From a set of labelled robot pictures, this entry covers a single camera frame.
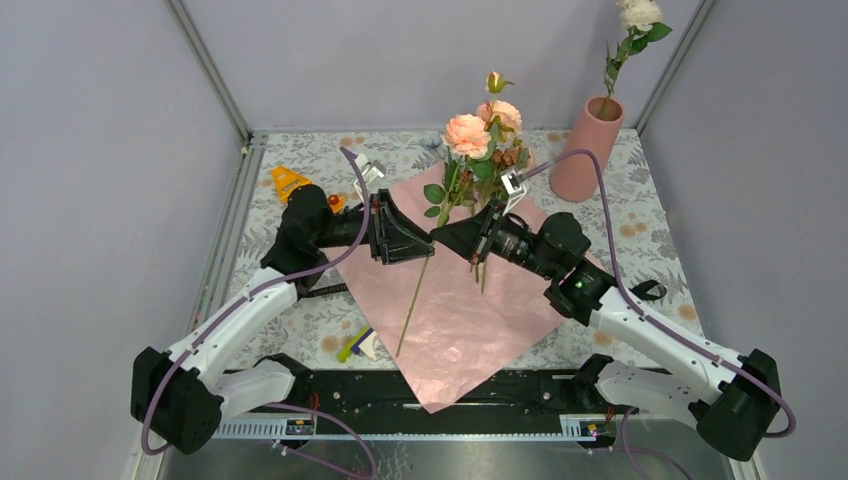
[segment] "floral tablecloth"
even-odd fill
[[[562,150],[567,136],[568,133],[562,131],[535,130],[525,132],[522,138],[536,149],[539,161],[544,161]],[[230,296],[244,286],[259,266],[259,259],[273,243],[280,223],[283,205],[271,179],[272,168],[284,165],[311,179],[327,194],[345,195],[351,204],[357,202],[352,187],[353,173],[339,153],[338,147],[342,145],[382,162],[388,170],[384,186],[420,173],[436,162],[444,149],[436,131],[270,135],[238,250]],[[604,178],[625,281],[628,285],[647,279],[661,282],[668,288],[668,295],[655,302],[655,308],[702,335],[665,212],[634,130],[623,130],[619,134]],[[556,197],[548,187],[547,172],[530,182],[530,197],[542,210],[548,213],[569,211],[575,215],[592,241],[591,251],[609,270],[609,248],[598,194],[580,204],[569,203]],[[318,286],[341,281],[341,276],[330,270]],[[395,369],[394,361],[379,342],[377,361],[354,356],[342,364],[336,359],[339,349],[366,325],[365,317],[349,293],[304,299],[262,329],[236,358],[232,368],[247,368],[262,356],[284,352],[313,369]],[[595,352],[613,355],[630,365],[655,366],[623,342],[564,320],[559,328],[508,367],[576,368]]]

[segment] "black velcro strap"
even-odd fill
[[[654,289],[656,289],[657,293],[651,293],[651,290]],[[633,292],[633,295],[636,295],[639,300],[646,302],[659,300],[668,294],[668,289],[665,288],[665,285],[656,280],[645,280],[639,285],[631,288],[630,291]]]

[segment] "pink vase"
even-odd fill
[[[607,103],[605,117],[613,120],[598,118],[604,99],[606,97],[594,97],[586,102],[562,150],[563,153],[577,148],[591,150],[598,157],[602,170],[607,167],[624,120],[624,107],[612,98]],[[551,189],[569,202],[582,202],[591,198],[598,189],[598,177],[592,159],[580,154],[556,164],[551,172]]]

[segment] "gray wall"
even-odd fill
[[[721,2],[643,136],[705,330],[774,356],[797,413],[769,480],[845,476],[845,18]]]
[[[676,31],[624,68],[636,121],[700,0],[660,0]],[[490,70],[528,126],[571,125],[604,92],[615,0],[187,0],[253,128],[444,127],[486,96]]]
[[[0,5],[0,478],[119,478],[238,139],[162,1]]]

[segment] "pink wrapping paper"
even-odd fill
[[[443,169],[438,164],[390,189],[398,208],[428,232],[435,228],[436,219],[423,215],[431,205],[422,187],[440,184]],[[529,198],[513,212],[533,231],[547,216]],[[467,217],[465,207],[451,211],[451,221]],[[328,253],[335,258],[343,250]],[[440,244],[430,258],[400,356],[394,359],[430,413],[483,383],[563,321],[542,295],[549,282],[494,255],[487,262],[485,294],[481,295],[467,261]],[[371,259],[367,247],[361,247],[337,266],[392,356],[423,264],[420,259],[382,265]]]

